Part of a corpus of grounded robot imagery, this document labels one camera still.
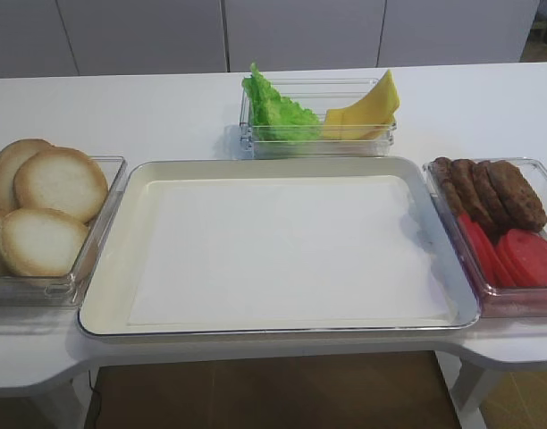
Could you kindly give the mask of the toasted bun half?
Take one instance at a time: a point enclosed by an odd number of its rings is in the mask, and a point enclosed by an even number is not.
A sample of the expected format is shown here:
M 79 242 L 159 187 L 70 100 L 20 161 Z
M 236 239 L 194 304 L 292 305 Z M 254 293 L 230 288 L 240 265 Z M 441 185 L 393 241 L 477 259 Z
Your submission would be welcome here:
M 55 147 L 21 165 L 13 190 L 22 208 L 51 208 L 87 223 L 102 208 L 108 185 L 96 161 L 79 150 Z

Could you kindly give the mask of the green lettuce leaf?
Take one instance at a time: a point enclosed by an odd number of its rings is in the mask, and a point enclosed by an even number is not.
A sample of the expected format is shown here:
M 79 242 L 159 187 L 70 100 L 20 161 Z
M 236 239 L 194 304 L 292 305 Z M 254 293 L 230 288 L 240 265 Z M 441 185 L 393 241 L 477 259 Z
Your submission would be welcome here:
M 250 65 L 251 76 L 242 87 L 251 103 L 253 130 L 261 141 L 309 141 L 319 136 L 321 122 L 310 109 L 282 96 L 257 68 Z

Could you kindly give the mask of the clear plastic lettuce cheese container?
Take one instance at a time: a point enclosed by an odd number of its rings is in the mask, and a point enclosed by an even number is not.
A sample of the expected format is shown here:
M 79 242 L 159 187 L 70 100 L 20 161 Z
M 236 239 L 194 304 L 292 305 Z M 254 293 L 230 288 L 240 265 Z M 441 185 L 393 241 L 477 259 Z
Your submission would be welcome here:
M 253 159 L 282 159 L 320 156 L 386 156 L 393 145 L 391 126 L 379 139 L 323 140 L 321 130 L 329 109 L 356 103 L 378 82 L 370 78 L 348 79 L 277 79 L 272 84 L 282 96 L 310 109 L 319 118 L 319 136 L 309 141 L 261 141 L 253 130 L 252 107 L 246 92 L 242 93 L 240 111 L 240 145 L 244 156 Z

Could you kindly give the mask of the flat yellow cheese slice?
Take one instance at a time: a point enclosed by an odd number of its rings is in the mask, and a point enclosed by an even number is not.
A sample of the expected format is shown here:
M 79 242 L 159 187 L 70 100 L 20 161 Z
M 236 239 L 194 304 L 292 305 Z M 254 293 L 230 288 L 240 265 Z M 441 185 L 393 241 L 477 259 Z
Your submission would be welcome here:
M 396 118 L 391 116 L 382 123 L 347 125 L 344 113 L 340 109 L 329 109 L 326 112 L 320 136 L 323 140 L 373 140 L 379 139 L 395 124 Z

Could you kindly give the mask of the upright yellow cheese slice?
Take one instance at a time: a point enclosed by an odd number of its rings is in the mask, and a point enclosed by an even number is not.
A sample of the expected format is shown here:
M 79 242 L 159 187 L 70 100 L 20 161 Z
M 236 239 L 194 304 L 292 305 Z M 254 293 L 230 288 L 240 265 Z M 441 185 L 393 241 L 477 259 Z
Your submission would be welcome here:
M 400 99 L 389 69 L 374 87 L 353 105 L 329 109 L 324 124 L 327 126 L 385 125 L 394 122 Z

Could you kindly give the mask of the white metal baking tray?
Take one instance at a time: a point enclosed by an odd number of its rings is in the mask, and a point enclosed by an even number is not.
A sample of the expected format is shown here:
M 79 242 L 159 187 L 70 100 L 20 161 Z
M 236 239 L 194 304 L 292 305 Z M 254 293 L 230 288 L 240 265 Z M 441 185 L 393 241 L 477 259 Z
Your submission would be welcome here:
M 456 308 L 446 324 L 281 327 L 199 330 L 185 324 L 132 324 L 129 320 L 154 229 L 154 200 L 147 188 L 156 181 L 228 181 L 337 179 L 392 175 L 412 191 L 421 228 L 442 271 L 442 287 Z M 137 167 L 126 183 L 122 200 L 94 269 L 79 311 L 81 328 L 98 337 L 137 335 L 217 335 L 281 332 L 378 332 L 459 330 L 474 324 L 480 306 L 461 260 L 437 213 L 420 169 L 395 156 L 357 158 L 293 158 L 263 161 L 165 161 Z

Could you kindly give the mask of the white parchment paper sheet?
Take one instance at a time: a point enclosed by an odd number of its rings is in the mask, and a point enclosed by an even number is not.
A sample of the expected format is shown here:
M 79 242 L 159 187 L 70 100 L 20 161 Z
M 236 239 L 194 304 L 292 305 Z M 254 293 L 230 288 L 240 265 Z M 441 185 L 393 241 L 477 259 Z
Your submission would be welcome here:
M 456 314 L 401 178 L 156 181 L 132 324 L 446 324 Z

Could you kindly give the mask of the rear brown meat patty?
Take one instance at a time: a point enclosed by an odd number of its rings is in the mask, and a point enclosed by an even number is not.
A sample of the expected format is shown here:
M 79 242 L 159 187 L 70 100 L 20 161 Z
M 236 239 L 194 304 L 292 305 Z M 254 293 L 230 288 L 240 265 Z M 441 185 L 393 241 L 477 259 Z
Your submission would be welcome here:
M 451 177 L 451 160 L 447 157 L 436 158 L 433 161 L 433 170 L 451 212 L 459 217 L 465 209 Z

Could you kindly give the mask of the brown meat patty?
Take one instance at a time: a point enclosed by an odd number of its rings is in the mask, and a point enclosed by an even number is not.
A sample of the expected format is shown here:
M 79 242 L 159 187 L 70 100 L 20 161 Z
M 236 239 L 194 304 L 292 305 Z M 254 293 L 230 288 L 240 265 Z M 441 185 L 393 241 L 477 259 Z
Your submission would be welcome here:
M 475 190 L 473 167 L 475 163 L 469 159 L 456 159 L 451 162 L 450 174 L 462 206 L 470 218 L 477 222 L 489 238 L 498 235 L 498 225 L 480 200 Z
M 436 158 L 433 161 L 433 170 L 451 212 L 459 217 L 465 209 L 451 177 L 451 160 L 447 157 Z
M 512 221 L 504 205 L 501 203 L 498 193 L 492 186 L 488 174 L 489 165 L 489 161 L 482 161 L 473 166 L 472 175 L 475 190 L 493 222 L 500 230 L 508 230 L 512 227 Z
M 508 161 L 491 162 L 488 174 L 514 226 L 539 232 L 547 223 L 543 203 L 522 172 Z

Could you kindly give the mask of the rear red tomato slices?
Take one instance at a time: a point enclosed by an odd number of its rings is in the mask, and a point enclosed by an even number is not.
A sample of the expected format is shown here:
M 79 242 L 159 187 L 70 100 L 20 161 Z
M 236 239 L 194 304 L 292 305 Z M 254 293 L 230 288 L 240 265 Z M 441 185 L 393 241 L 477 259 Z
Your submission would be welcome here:
M 485 282 L 494 288 L 515 288 L 516 283 L 480 225 L 466 213 L 458 216 L 458 222 L 471 243 Z

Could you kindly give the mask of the clear plastic patty tomato container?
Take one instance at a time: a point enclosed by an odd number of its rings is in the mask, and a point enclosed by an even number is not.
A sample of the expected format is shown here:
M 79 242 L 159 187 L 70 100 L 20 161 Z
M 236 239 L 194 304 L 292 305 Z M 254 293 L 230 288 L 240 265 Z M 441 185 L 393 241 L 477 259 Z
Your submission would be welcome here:
M 496 162 L 500 160 L 508 161 L 515 165 L 530 183 L 534 191 L 543 203 L 543 208 L 547 214 L 547 170 L 537 160 L 527 158 L 502 158 L 502 159 L 469 159 L 475 164 L 482 161 Z M 450 210 L 446 198 L 435 178 L 433 170 L 433 161 L 426 164 L 424 170 L 427 175 L 427 184 L 432 194 L 433 202 L 440 216 L 443 226 L 447 230 L 453 247 L 461 260 L 463 268 L 467 272 L 469 282 L 473 291 L 479 298 L 482 314 L 485 317 L 531 317 L 547 316 L 547 287 L 523 287 L 521 279 L 517 273 L 513 273 L 512 268 L 499 254 L 497 245 L 502 236 L 509 230 L 518 229 L 512 222 L 512 227 L 508 230 L 500 230 L 494 238 L 487 238 L 494 246 L 501 262 L 505 265 L 509 274 L 516 283 L 515 288 L 494 288 L 485 282 L 478 260 L 466 234 L 459 226 L 458 217 Z M 539 232 L 533 232 L 547 240 L 547 223 Z

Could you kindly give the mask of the front bun half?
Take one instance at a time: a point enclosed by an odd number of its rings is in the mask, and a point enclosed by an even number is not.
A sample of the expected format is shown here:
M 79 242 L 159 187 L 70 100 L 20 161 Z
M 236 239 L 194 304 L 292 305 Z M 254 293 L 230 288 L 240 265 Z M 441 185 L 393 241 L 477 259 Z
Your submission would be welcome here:
M 14 274 L 61 277 L 72 269 L 88 227 L 61 211 L 22 208 L 0 221 L 0 257 Z

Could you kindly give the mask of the front brown meat patty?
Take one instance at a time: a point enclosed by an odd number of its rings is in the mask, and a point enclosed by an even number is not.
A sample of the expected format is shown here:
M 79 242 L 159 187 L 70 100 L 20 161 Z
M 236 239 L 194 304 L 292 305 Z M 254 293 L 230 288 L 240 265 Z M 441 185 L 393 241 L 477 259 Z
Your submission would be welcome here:
M 547 223 L 543 203 L 522 172 L 508 161 L 491 162 L 488 174 L 514 226 L 539 232 Z

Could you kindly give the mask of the front red tomato slice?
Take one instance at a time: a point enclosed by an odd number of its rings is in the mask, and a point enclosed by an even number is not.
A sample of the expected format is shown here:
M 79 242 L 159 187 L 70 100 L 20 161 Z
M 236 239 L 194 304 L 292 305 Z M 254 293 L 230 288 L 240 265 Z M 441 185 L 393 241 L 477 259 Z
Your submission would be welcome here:
M 523 287 L 547 287 L 547 240 L 520 229 L 509 230 L 497 248 L 500 255 L 517 273 Z

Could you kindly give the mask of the back bun half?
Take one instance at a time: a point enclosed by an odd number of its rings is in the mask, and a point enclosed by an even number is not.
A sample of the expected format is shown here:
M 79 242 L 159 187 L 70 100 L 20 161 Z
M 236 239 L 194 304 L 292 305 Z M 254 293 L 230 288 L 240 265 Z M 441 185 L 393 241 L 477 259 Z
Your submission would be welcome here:
M 18 207 L 13 179 L 19 168 L 32 156 L 54 146 L 44 139 L 19 139 L 0 151 L 0 210 Z

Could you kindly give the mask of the clear plastic bun container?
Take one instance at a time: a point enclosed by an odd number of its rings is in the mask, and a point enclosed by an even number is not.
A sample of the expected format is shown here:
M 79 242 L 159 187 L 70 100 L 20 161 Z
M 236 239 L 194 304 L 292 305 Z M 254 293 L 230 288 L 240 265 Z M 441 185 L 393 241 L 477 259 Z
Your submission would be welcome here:
M 126 183 L 123 157 L 95 156 L 93 160 L 105 175 L 108 193 L 88 224 L 88 236 L 72 269 L 63 277 L 0 276 L 0 307 L 76 307 L 82 301 Z

